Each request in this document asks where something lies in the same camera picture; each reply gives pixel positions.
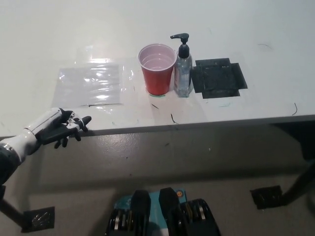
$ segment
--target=pump dispenser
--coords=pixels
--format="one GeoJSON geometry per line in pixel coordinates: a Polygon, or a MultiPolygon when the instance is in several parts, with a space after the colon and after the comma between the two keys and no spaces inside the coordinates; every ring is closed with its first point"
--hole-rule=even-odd
{"type": "Polygon", "coordinates": [[[192,68],[192,58],[189,52],[189,46],[186,44],[189,34],[180,33],[171,36],[171,39],[179,38],[182,45],[178,49],[177,60],[175,63],[175,91],[179,97],[189,97],[190,89],[190,71],[192,68]]]}

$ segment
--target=concrete floor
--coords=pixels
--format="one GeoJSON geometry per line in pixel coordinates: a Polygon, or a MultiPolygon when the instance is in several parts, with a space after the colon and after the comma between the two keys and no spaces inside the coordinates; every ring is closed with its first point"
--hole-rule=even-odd
{"type": "MultiPolygon", "coordinates": [[[[135,189],[182,187],[204,198],[223,236],[313,236],[315,193],[257,210],[250,190],[287,190],[305,167],[296,141],[272,126],[208,127],[70,140],[42,147],[7,182],[19,210],[56,207],[55,228],[34,236],[103,235],[113,203],[135,189]]],[[[0,214],[0,235],[20,230],[0,214]]]]}

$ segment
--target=scuff mark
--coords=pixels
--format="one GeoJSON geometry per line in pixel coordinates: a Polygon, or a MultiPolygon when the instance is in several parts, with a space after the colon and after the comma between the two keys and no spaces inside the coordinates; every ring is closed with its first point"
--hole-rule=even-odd
{"type": "Polygon", "coordinates": [[[210,32],[210,34],[212,35],[212,31],[211,31],[210,27],[207,27],[207,29],[210,32]]]}
{"type": "Polygon", "coordinates": [[[174,120],[174,118],[173,118],[173,114],[171,114],[171,117],[172,117],[172,121],[173,121],[173,123],[174,123],[174,124],[178,124],[178,123],[174,120]]]}
{"type": "Polygon", "coordinates": [[[226,104],[223,104],[222,106],[219,106],[219,107],[229,107],[231,105],[231,103],[226,103],[226,104]]]}
{"type": "Polygon", "coordinates": [[[295,111],[295,113],[293,113],[291,116],[293,116],[293,115],[295,115],[296,113],[297,113],[297,106],[296,106],[296,104],[294,103],[294,105],[295,105],[295,109],[296,109],[296,111],[295,111]]]}
{"type": "Polygon", "coordinates": [[[154,105],[154,104],[152,104],[152,103],[151,103],[151,105],[154,106],[155,108],[159,109],[156,105],[154,105]]]}
{"type": "Polygon", "coordinates": [[[268,48],[268,49],[270,49],[271,51],[274,50],[271,46],[269,46],[269,45],[266,44],[266,43],[258,43],[257,45],[258,45],[258,46],[261,46],[262,48],[263,48],[263,47],[264,47],[264,48],[268,48]]]}

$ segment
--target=red solo cup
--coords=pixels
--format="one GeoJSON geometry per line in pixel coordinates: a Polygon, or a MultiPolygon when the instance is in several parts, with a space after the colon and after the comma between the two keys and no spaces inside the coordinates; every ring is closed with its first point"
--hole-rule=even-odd
{"type": "Polygon", "coordinates": [[[140,51],[139,61],[150,94],[160,96],[168,92],[176,58],[175,51],[164,44],[150,44],[140,51]]]}

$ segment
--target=table surface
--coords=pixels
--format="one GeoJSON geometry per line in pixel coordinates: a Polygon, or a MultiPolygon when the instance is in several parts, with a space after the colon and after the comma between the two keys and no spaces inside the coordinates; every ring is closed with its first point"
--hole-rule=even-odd
{"type": "Polygon", "coordinates": [[[190,34],[194,59],[238,62],[248,89],[231,98],[194,91],[151,97],[136,65],[123,82],[122,104],[73,108],[93,117],[91,135],[314,119],[314,22],[312,0],[2,0],[0,137],[16,135],[51,107],[59,69],[73,65],[82,48],[136,60],[147,44],[177,49],[180,41],[169,36],[182,32],[190,34]]]}

